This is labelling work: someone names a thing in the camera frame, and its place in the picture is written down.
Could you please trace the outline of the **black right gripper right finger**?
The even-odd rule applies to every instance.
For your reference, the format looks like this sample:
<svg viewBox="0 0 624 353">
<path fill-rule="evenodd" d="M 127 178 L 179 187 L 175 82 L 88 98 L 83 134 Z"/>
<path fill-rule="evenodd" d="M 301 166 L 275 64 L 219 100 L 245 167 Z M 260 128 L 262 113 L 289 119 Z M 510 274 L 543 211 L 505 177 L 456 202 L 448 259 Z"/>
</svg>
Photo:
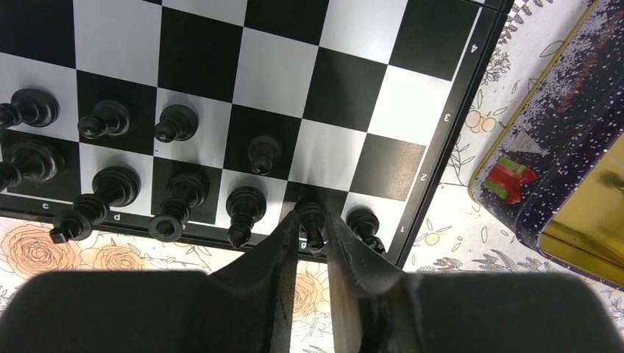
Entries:
<svg viewBox="0 0 624 353">
<path fill-rule="evenodd" d="M 561 273 L 408 273 L 326 217 L 337 352 L 621 352 L 601 301 Z"/>
</svg>

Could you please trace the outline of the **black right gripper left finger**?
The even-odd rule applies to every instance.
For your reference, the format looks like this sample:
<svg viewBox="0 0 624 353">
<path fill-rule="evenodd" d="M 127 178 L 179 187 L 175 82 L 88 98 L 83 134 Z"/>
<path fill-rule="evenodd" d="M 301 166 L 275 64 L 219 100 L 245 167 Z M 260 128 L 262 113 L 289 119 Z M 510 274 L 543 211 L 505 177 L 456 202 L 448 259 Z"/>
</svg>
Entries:
<svg viewBox="0 0 624 353">
<path fill-rule="evenodd" d="M 287 352 L 299 216 L 204 271 L 52 271 L 1 315 L 3 352 Z"/>
</svg>

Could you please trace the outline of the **black chess piece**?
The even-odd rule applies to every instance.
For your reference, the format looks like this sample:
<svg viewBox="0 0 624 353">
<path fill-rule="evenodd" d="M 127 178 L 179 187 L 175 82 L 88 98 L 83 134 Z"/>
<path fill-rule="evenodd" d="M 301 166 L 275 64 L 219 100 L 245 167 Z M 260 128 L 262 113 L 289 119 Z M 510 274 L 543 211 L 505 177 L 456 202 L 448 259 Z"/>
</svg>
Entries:
<svg viewBox="0 0 624 353">
<path fill-rule="evenodd" d="M 385 247 L 376 236 L 380 222 L 373 211 L 367 207 L 356 207 L 347 214 L 347 226 L 369 248 L 378 254 L 385 254 Z"/>
<path fill-rule="evenodd" d="M 249 142 L 247 156 L 252 172 L 264 176 L 269 174 L 279 163 L 282 156 L 282 146 L 272 136 L 260 135 Z"/>
<path fill-rule="evenodd" d="M 54 123 L 60 105 L 49 92 L 37 88 L 22 88 L 14 92 L 9 103 L 1 103 L 1 128 L 26 124 L 36 128 Z"/>
<path fill-rule="evenodd" d="M 25 140 L 9 150 L 9 160 L 1 162 L 1 191 L 22 182 L 46 183 L 65 169 L 61 151 L 40 140 Z"/>
<path fill-rule="evenodd" d="M 132 114 L 129 107 L 116 100 L 98 102 L 93 111 L 79 119 L 79 134 L 87 139 L 104 136 L 116 138 L 129 132 L 132 126 Z"/>
<path fill-rule="evenodd" d="M 192 210 L 202 206 L 210 190 L 210 181 L 196 172 L 182 172 L 173 176 L 166 188 L 169 197 L 162 201 L 158 213 L 148 224 L 149 234 L 164 243 L 178 241 Z"/>
</svg>

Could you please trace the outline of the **black chess piece twelfth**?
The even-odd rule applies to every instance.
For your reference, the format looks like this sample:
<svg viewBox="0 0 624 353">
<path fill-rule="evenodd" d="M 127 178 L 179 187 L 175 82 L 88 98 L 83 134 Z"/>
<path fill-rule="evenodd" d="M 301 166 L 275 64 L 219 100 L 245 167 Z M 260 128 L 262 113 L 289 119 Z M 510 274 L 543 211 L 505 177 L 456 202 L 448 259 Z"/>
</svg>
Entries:
<svg viewBox="0 0 624 353">
<path fill-rule="evenodd" d="M 247 244 L 255 223 L 264 217 L 267 203 L 264 194 L 252 186 L 234 189 L 226 200 L 226 211 L 230 217 L 227 237 L 234 249 Z"/>
</svg>

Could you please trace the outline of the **black chess piece thirteenth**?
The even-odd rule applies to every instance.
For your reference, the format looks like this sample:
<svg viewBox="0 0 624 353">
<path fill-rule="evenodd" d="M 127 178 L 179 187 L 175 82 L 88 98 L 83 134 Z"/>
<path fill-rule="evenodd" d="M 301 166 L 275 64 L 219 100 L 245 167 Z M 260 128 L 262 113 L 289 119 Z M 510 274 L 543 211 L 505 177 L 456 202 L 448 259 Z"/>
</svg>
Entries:
<svg viewBox="0 0 624 353">
<path fill-rule="evenodd" d="M 311 254 L 319 256 L 325 245 L 322 236 L 325 228 L 324 206 L 315 199 L 300 199 L 294 209 L 300 218 L 300 229 L 306 235 Z"/>
</svg>

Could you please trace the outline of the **black chess pawn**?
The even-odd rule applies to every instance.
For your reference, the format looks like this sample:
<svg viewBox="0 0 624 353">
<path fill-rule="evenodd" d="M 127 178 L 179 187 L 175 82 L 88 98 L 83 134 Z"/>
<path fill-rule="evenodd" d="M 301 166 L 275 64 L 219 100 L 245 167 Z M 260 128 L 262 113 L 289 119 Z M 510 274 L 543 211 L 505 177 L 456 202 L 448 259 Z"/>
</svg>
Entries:
<svg viewBox="0 0 624 353">
<path fill-rule="evenodd" d="M 141 180 L 129 167 L 109 166 L 95 174 L 92 188 L 92 193 L 78 196 L 70 209 L 55 214 L 49 231 L 53 243 L 88 238 L 95 225 L 107 220 L 111 207 L 126 207 L 137 199 Z"/>
</svg>

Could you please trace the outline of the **black chess piece eleventh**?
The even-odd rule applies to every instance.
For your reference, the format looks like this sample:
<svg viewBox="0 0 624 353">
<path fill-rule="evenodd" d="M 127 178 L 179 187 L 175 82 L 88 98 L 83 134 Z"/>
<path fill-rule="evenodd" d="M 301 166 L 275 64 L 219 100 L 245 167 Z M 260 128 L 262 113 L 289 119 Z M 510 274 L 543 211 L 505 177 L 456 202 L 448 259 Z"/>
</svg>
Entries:
<svg viewBox="0 0 624 353">
<path fill-rule="evenodd" d="M 160 114 L 154 136 L 161 143 L 186 141 L 196 134 L 198 127 L 198 115 L 190 107 L 173 104 L 167 106 Z"/>
</svg>

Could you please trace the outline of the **gold tin of black pieces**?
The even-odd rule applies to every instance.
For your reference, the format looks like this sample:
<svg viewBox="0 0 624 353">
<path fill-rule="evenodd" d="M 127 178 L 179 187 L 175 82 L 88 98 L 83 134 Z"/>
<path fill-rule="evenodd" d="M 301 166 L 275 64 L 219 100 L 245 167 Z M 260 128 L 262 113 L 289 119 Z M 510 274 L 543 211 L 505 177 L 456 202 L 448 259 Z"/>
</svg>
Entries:
<svg viewBox="0 0 624 353">
<path fill-rule="evenodd" d="M 472 175 L 517 240 L 623 288 L 623 3 L 594 1 Z"/>
</svg>

